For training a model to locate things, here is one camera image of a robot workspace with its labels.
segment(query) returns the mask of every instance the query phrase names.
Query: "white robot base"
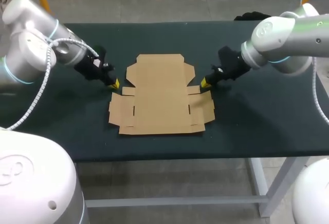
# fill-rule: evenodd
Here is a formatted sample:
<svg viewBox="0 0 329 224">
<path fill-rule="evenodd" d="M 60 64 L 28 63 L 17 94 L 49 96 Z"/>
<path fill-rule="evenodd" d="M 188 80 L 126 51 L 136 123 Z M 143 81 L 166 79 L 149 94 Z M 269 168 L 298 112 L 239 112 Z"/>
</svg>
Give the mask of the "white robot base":
<svg viewBox="0 0 329 224">
<path fill-rule="evenodd" d="M 35 135 L 0 130 L 0 223 L 89 224 L 68 153 Z"/>
</svg>

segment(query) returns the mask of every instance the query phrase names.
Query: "cardboard flap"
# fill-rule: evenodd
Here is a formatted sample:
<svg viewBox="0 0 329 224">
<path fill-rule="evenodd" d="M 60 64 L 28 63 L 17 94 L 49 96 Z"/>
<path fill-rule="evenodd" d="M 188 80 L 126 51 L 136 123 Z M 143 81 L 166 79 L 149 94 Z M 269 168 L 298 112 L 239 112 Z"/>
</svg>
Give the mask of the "cardboard flap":
<svg viewBox="0 0 329 224">
<path fill-rule="evenodd" d="M 121 125 L 121 95 L 112 93 L 112 100 L 109 103 L 109 123 Z"/>
<path fill-rule="evenodd" d="M 144 61 L 154 61 L 154 60 L 160 60 L 160 61 L 173 61 L 175 63 L 178 62 L 184 62 L 184 57 L 177 53 L 177 54 L 140 54 L 136 62 L 144 62 Z"/>
<path fill-rule="evenodd" d="M 112 93 L 108 121 L 119 126 L 134 126 L 134 97 Z"/>
<path fill-rule="evenodd" d="M 200 86 L 187 86 L 187 94 L 193 95 L 193 94 L 200 94 Z"/>
<path fill-rule="evenodd" d="M 131 82 L 134 86 L 136 86 L 137 81 L 137 63 L 127 67 L 127 73 L 125 78 Z"/>
<path fill-rule="evenodd" d="M 185 69 L 186 85 L 188 85 L 195 77 L 194 67 L 184 63 L 184 69 Z"/>
<path fill-rule="evenodd" d="M 215 119 L 214 103 L 210 91 L 189 95 L 189 102 L 193 124 L 200 124 L 200 121 L 207 123 Z"/>
<path fill-rule="evenodd" d="M 123 96 L 134 96 L 136 88 L 134 87 L 123 87 L 122 88 L 122 95 Z"/>
</svg>

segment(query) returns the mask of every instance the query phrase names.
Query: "black glove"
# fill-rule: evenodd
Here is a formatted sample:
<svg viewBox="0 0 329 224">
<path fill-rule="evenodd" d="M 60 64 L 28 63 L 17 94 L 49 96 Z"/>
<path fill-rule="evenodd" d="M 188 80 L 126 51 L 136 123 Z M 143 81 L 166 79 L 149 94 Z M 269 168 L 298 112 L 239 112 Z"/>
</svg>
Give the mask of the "black glove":
<svg viewBox="0 0 329 224">
<path fill-rule="evenodd" d="M 242 16 L 235 17 L 235 21 L 251 21 L 251 20 L 264 20 L 268 17 L 271 17 L 270 15 L 263 14 L 261 12 L 247 12 L 243 14 Z"/>
</svg>

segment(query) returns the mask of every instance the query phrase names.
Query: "metal table leg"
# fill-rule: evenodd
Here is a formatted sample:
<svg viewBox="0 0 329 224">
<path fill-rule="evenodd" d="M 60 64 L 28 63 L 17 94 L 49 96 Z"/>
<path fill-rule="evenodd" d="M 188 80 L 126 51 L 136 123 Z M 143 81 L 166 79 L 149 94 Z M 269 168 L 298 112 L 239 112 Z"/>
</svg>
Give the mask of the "metal table leg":
<svg viewBox="0 0 329 224">
<path fill-rule="evenodd" d="M 259 205 L 261 217 L 270 217 L 291 185 L 294 183 L 309 157 L 287 157 L 270 186 L 266 196 L 268 202 Z"/>
</svg>

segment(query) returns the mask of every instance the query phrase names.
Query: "robotic arm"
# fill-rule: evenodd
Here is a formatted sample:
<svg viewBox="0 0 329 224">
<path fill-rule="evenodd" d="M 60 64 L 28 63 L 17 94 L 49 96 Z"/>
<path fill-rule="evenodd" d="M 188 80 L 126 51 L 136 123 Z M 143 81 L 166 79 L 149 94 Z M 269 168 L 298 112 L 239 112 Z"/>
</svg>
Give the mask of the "robotic arm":
<svg viewBox="0 0 329 224">
<path fill-rule="evenodd" d="M 105 49 L 94 48 L 99 57 L 84 42 L 32 0 L 12 0 L 3 13 L 3 21 L 10 29 L 11 44 L 0 60 L 0 92 L 32 84 L 46 71 L 48 43 L 56 39 L 71 42 L 55 43 L 50 52 L 51 67 L 56 61 L 73 67 L 87 80 L 101 80 L 106 86 L 118 88 L 119 82 L 110 71 L 114 67 L 105 63 Z"/>
<path fill-rule="evenodd" d="M 269 17 L 254 29 L 251 39 L 236 52 L 229 47 L 218 51 L 220 66 L 205 76 L 202 87 L 220 80 L 240 77 L 250 69 L 259 69 L 267 63 L 284 74 L 300 74 L 306 70 L 311 57 L 328 57 L 326 25 L 329 15 L 319 15 L 310 4 L 294 12 L 284 12 L 280 17 Z"/>
</svg>

